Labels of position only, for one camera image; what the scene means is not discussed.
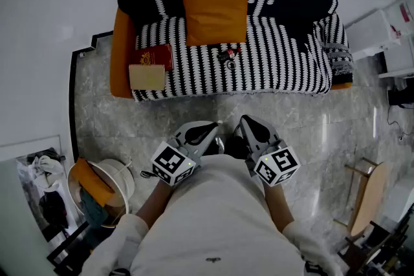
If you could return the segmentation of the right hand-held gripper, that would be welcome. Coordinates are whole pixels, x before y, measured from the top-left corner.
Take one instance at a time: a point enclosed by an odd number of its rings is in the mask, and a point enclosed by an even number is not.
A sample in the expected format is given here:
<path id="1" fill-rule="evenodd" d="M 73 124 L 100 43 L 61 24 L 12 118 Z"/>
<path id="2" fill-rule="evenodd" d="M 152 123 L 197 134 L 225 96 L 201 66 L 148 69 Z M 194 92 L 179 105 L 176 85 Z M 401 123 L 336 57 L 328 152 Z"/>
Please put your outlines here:
<path id="1" fill-rule="evenodd" d="M 242 115 L 240 129 L 252 153 L 252 171 L 269 187 L 289 180 L 301 167 L 292 146 L 279 139 L 275 128 L 257 116 Z M 259 143 L 272 143 L 258 150 Z"/>

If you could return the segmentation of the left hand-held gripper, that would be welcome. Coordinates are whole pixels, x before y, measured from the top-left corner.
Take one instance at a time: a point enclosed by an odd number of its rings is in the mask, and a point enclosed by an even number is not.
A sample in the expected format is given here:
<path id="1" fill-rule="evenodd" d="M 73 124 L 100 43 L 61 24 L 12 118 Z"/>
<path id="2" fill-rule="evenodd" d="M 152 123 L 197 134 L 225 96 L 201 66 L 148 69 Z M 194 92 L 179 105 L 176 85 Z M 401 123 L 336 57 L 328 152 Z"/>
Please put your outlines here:
<path id="1" fill-rule="evenodd" d="M 200 157 L 217 131 L 216 122 L 195 121 L 182 125 L 176 130 L 176 136 L 162 142 L 151 157 L 153 174 L 169 186 L 187 179 L 200 165 Z"/>

